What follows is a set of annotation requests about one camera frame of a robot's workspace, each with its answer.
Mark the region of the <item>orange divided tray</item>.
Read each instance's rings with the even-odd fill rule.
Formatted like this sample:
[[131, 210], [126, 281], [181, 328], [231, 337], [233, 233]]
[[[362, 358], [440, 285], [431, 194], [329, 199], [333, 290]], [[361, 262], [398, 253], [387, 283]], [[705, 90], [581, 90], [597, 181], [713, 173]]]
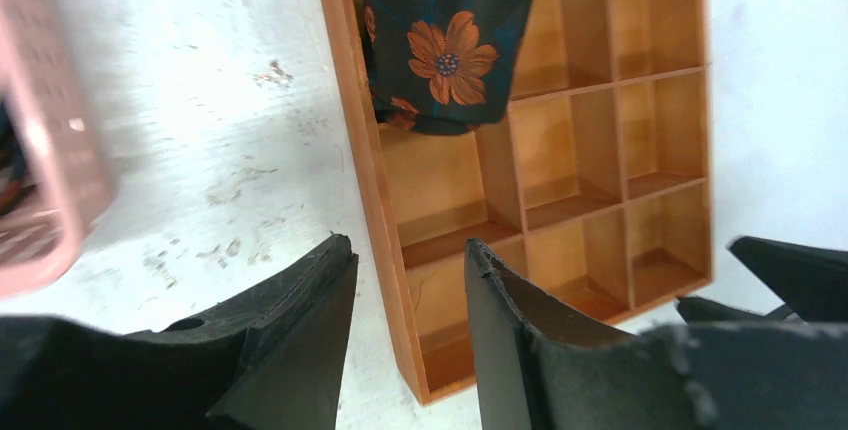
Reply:
[[382, 124], [364, 0], [321, 0], [397, 367], [420, 404], [474, 381], [465, 247], [608, 324], [712, 278], [703, 0], [533, 0], [506, 114]]

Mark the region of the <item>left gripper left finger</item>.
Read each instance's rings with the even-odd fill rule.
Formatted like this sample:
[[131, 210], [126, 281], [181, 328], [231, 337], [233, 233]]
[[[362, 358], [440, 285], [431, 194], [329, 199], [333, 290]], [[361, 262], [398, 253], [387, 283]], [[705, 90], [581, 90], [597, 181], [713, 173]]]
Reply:
[[331, 429], [358, 276], [348, 237], [159, 332], [1, 321], [5, 429]]

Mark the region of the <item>black orange floral tie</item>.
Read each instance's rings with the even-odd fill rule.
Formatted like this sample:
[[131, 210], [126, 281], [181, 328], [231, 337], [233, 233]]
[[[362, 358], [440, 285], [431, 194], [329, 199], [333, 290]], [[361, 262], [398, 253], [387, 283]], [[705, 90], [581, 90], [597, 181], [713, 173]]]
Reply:
[[453, 136], [499, 123], [533, 0], [364, 0], [378, 122]]

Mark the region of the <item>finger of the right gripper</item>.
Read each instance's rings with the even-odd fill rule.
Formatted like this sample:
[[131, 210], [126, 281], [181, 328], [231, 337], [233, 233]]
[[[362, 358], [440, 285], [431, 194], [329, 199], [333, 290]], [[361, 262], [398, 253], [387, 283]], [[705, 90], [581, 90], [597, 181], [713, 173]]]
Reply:
[[737, 309], [698, 296], [677, 299], [675, 308], [687, 323], [713, 323], [736, 321], [794, 322], [795, 312], [786, 305], [767, 314], [757, 314]]
[[729, 252], [806, 322], [847, 321], [847, 253], [742, 236]]

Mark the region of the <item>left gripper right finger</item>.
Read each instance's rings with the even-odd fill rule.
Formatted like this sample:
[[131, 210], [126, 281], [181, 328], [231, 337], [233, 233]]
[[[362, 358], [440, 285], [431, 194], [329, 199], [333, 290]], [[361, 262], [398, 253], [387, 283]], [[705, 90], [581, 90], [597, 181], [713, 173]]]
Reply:
[[466, 245], [487, 429], [843, 429], [847, 321], [736, 321], [631, 334]]

